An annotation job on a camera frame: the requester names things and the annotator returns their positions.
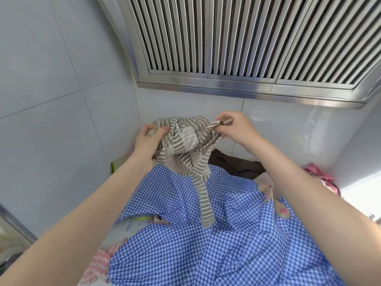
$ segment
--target forearm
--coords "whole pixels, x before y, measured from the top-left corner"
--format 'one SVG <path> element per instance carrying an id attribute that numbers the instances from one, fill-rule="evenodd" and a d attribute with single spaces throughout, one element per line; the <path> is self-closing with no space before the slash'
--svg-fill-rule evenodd
<path id="1" fill-rule="evenodd" d="M 77 285 L 107 232 L 144 177 L 134 155 L 101 187 L 36 241 L 1 285 Z"/>
<path id="2" fill-rule="evenodd" d="M 307 232 L 348 285 L 381 280 L 381 230 L 368 217 L 310 177 L 268 141 L 246 146 L 281 189 Z"/>

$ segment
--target gray and white striped fabric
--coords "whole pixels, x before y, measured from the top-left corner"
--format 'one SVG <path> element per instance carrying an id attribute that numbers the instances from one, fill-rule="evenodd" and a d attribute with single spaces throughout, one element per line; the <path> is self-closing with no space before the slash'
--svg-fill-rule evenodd
<path id="1" fill-rule="evenodd" d="M 155 161 L 184 177 L 192 178 L 200 199 L 201 223 L 204 228 L 209 228 L 215 222 L 215 217 L 205 182 L 210 175 L 208 167 L 210 154 L 216 147 L 217 141 L 223 137 L 212 129 L 223 124 L 222 121 L 209 123 L 202 116 L 169 117 L 156 120 L 153 124 L 157 128 L 170 127 L 154 155 Z M 156 131 L 157 129 L 150 130 L 148 136 L 155 134 Z"/>

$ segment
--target blue checkered cloth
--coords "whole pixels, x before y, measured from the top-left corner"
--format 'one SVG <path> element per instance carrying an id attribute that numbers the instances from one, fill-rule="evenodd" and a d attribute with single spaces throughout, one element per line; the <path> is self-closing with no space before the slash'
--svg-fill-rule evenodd
<path id="1" fill-rule="evenodd" d="M 210 165 L 206 186 L 216 222 L 204 229 L 190 177 L 156 166 L 123 215 L 159 214 L 112 257 L 114 285 L 343 285 L 290 206 L 291 218 L 251 180 Z"/>

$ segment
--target range hood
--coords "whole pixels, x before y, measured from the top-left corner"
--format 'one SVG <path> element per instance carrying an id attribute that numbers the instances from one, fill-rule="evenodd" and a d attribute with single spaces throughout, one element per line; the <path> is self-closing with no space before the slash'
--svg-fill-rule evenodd
<path id="1" fill-rule="evenodd" d="M 98 0 L 137 85 L 361 108 L 381 91 L 381 0 Z"/>

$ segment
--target woman's left hand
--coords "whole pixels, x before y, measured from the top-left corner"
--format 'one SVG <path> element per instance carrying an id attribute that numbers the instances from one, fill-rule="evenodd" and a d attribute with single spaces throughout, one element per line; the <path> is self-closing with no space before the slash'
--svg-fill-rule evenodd
<path id="1" fill-rule="evenodd" d="M 151 129 L 156 129 L 156 126 L 153 124 L 143 125 L 136 137 L 135 150 L 132 154 L 142 162 L 145 174 L 149 173 L 153 168 L 152 156 L 163 136 L 169 132 L 169 127 L 160 127 L 154 135 L 148 137 L 148 131 Z"/>

